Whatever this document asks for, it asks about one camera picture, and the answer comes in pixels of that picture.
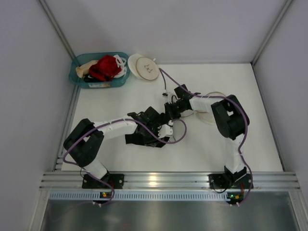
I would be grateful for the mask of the black bra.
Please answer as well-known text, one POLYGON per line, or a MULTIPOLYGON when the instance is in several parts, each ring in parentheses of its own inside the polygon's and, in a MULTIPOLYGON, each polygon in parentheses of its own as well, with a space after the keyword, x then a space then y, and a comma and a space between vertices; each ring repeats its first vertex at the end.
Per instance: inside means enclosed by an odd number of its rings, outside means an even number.
MULTIPOLYGON (((145 124, 146 127, 158 137, 158 131, 162 124, 145 124)), ((132 134, 125 135, 126 144, 135 144, 139 146, 147 146, 154 148, 162 148, 165 143, 158 141, 154 136, 142 125, 137 124, 136 130, 132 134)))

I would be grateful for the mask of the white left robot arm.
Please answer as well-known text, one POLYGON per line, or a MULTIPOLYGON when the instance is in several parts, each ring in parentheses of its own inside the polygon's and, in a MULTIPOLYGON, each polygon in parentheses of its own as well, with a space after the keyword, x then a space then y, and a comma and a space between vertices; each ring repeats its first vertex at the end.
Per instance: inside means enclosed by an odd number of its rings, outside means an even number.
POLYGON ((161 148, 173 135, 172 127, 172 119, 152 107, 114 121, 94 123, 85 118, 66 138, 64 148, 80 168, 107 182, 109 171, 97 159, 103 141, 124 135, 126 144, 161 148))

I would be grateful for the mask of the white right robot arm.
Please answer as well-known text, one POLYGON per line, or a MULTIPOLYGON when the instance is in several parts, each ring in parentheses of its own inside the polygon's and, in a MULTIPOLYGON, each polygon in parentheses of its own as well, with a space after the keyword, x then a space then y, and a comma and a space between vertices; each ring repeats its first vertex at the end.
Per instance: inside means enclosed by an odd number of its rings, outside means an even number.
POLYGON ((241 147, 247 137, 249 118, 235 95, 198 96, 189 92, 185 85, 174 89, 177 99, 169 96, 164 104, 165 113, 171 119, 180 118, 185 111, 209 113, 214 117, 220 134, 225 138, 226 155, 224 175, 230 181, 238 181, 247 173, 242 160, 241 147))

